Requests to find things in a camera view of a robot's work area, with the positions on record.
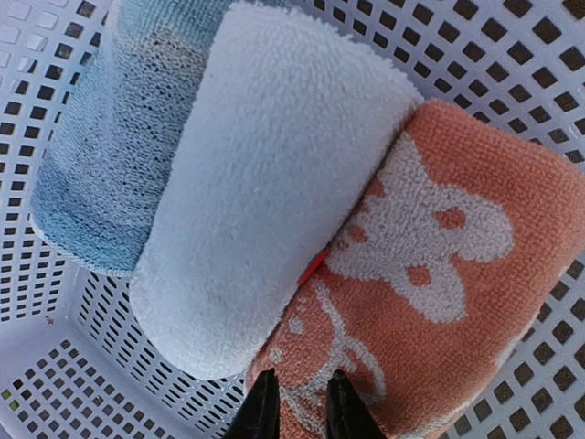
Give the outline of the white towel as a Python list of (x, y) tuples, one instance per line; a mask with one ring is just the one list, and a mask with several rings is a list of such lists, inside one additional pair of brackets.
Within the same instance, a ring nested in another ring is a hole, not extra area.
[(197, 379), (245, 370), (422, 101), (335, 27), (234, 3), (130, 281), (158, 352)]

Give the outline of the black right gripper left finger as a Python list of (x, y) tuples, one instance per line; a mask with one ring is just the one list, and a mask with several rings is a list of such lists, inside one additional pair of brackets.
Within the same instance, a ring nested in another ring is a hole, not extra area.
[(257, 377), (223, 438), (280, 438), (280, 389), (274, 369)]

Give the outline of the orange patterned towel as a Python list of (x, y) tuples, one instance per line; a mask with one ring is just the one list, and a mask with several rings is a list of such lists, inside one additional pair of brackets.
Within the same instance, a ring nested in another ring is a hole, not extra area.
[(344, 371), (389, 438), (436, 438), (471, 404), (584, 247), (584, 175), (446, 102), (414, 113), (250, 367), (281, 435), (322, 438)]

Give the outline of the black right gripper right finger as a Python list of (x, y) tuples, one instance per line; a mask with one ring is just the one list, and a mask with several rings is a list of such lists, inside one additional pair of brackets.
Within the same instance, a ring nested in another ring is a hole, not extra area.
[(385, 439), (346, 374), (338, 369), (326, 388), (327, 439)]

